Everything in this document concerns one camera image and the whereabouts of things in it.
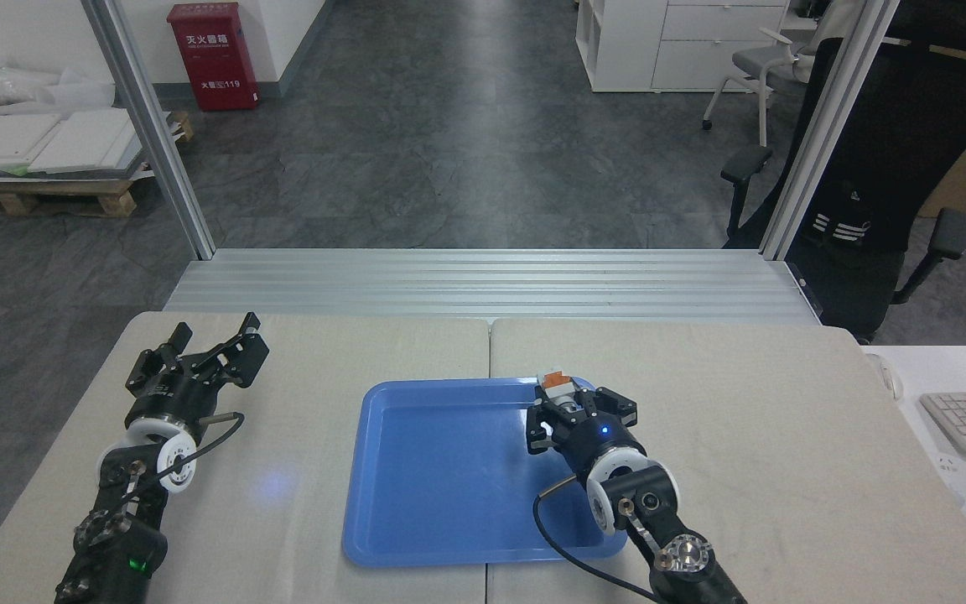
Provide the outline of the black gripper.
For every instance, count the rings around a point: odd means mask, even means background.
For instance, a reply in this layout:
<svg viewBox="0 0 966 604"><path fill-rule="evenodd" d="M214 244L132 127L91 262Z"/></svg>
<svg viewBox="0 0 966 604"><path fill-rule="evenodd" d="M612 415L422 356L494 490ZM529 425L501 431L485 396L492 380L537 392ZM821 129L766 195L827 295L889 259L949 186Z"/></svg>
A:
<svg viewBox="0 0 966 604"><path fill-rule="evenodd" d="M595 416L567 425L563 410L552 402L534 402L527 409L525 435L529 455L556 448L579 482L585 481L595 462L612 448L632 448L647 453L626 427L639 420L636 402L606 387L587 390L585 403L598 412L614 416Z"/></svg>
<svg viewBox="0 0 966 604"><path fill-rule="evenodd" d="M173 373L193 332L180 322L168 340L139 353L126 388L135 397L127 424L138 418L158 418L182 424L191 435L206 432L200 418L211 416L217 406L217 383L250 388L269 353L258 333L261 321L253 312L244 317L239 331L219 346L190 356L193 377Z"/></svg>

